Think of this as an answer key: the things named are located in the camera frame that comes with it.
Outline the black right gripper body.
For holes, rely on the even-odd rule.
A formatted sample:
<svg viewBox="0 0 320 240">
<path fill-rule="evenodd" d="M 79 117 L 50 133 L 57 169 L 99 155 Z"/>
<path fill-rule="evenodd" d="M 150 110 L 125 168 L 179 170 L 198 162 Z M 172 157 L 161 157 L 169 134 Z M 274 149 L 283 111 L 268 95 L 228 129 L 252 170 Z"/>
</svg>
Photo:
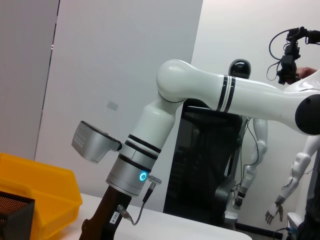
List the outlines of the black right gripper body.
<svg viewBox="0 0 320 240">
<path fill-rule="evenodd" d="M 113 240 L 122 220 L 114 218 L 117 206 L 128 207 L 132 197 L 109 186 L 91 219 L 85 219 L 81 226 L 80 240 Z"/>
</svg>

